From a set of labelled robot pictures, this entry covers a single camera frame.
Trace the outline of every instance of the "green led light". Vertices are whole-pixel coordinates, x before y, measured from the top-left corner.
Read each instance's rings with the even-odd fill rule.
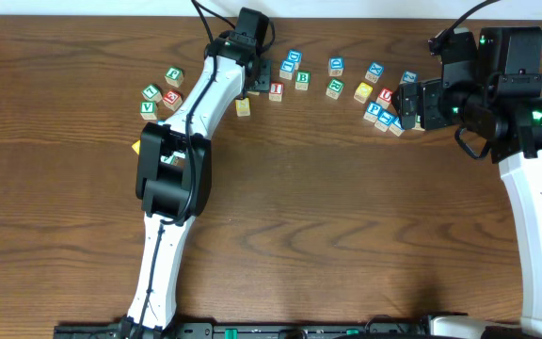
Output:
[[[534,112],[533,112],[533,119],[535,119],[535,120],[541,120],[541,119],[542,119],[542,112],[534,111]]]

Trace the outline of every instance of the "white wall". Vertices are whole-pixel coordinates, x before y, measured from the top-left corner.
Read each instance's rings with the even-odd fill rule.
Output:
[[[446,18],[453,19],[480,0],[201,0],[225,16],[249,7],[270,17]],[[0,14],[193,16],[189,0],[0,0]],[[472,19],[542,20],[542,0],[502,0]]]

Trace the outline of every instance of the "alphabet block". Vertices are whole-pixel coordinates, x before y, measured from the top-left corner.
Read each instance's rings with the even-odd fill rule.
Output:
[[[162,94],[160,94],[160,90],[158,90],[158,88],[154,84],[147,86],[144,90],[141,91],[141,94],[143,94],[143,97],[147,101],[154,101],[158,103],[162,100]]]
[[[156,120],[156,103],[153,102],[142,102],[141,103],[141,118],[143,120]]]
[[[403,76],[401,77],[401,82],[399,83],[399,85],[401,84],[412,84],[414,82],[418,81],[418,75],[414,72],[410,72],[410,71],[405,71],[403,73]]]
[[[384,66],[378,64],[377,62],[372,62],[372,65],[369,67],[369,69],[367,69],[367,73],[365,74],[365,79],[375,84],[383,72],[384,72]]]
[[[394,118],[391,126],[388,129],[390,129],[391,132],[393,132],[397,137],[400,137],[405,131],[403,129],[403,126],[401,126],[401,119],[396,117]]]
[[[238,117],[248,117],[250,115],[250,100],[235,100],[235,111]]]
[[[287,80],[292,80],[292,74],[294,74],[295,64],[292,61],[283,60],[279,67],[279,77]]]
[[[296,89],[307,90],[309,89],[309,83],[311,82],[311,73],[298,71],[296,74]]]
[[[391,123],[396,119],[389,111],[386,109],[382,110],[377,121],[375,122],[375,128],[379,129],[382,132],[386,132]]]
[[[332,99],[338,99],[340,93],[343,92],[344,82],[338,79],[331,79],[327,85],[326,95]]]
[[[383,88],[382,91],[380,91],[380,94],[377,96],[377,99],[375,100],[378,104],[382,106],[384,109],[388,109],[388,106],[391,105],[392,100],[392,91],[386,88]]]
[[[365,110],[365,114],[363,115],[363,119],[366,121],[376,122],[377,117],[382,112],[382,106],[378,105],[376,103],[369,103],[367,106],[367,109]]]
[[[283,84],[271,83],[271,87],[269,88],[269,100],[280,102],[282,95],[283,95]]]
[[[355,100],[362,104],[365,104],[367,98],[369,98],[370,94],[372,94],[372,90],[374,90],[374,88],[372,88],[371,86],[365,83],[360,83],[360,85],[357,87],[357,90],[355,90]]]
[[[298,70],[300,68],[300,61],[302,61],[302,53],[296,50],[290,50],[286,60],[292,61],[295,64],[295,70]]]
[[[178,68],[171,67],[168,69],[165,78],[169,85],[179,87],[183,82],[183,71]]]
[[[344,71],[344,59],[341,57],[332,57],[329,59],[329,65],[327,66],[329,76],[340,76]]]
[[[166,107],[170,108],[174,112],[183,103],[183,100],[181,99],[181,94],[174,90],[170,90],[167,94],[165,94],[162,102]]]

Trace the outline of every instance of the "wooden table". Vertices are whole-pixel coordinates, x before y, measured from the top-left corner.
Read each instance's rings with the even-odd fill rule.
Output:
[[[372,99],[404,70],[439,76],[425,41],[450,23],[276,20],[273,76],[296,48],[312,83],[288,82],[281,103],[252,97],[250,118],[228,109],[211,197],[183,254],[180,314],[516,321],[516,234],[497,166],[469,159],[454,128],[381,133],[353,99],[371,61],[386,66]],[[504,24],[542,25],[468,27]],[[0,337],[126,313],[144,242],[131,149],[140,91],[166,89],[174,65],[186,96],[206,42],[195,18],[0,17]],[[325,95],[332,56],[345,59],[338,101]]]

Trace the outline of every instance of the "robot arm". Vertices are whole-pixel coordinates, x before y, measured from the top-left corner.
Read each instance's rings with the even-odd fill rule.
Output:
[[[223,33],[206,47],[202,74],[179,111],[162,125],[148,123],[142,132],[135,193],[145,211],[146,241],[137,291],[126,318],[127,333],[135,334],[132,328],[141,322],[142,335],[155,336],[175,314],[183,245],[211,189],[211,138],[233,99],[261,83],[260,56],[266,50],[262,42],[268,24],[260,12],[243,8],[235,31]],[[268,90],[268,81],[264,83],[267,88],[257,89]],[[190,112],[188,136],[185,122]],[[193,156],[185,156],[188,137]],[[178,158],[184,159],[183,165],[173,161]]]

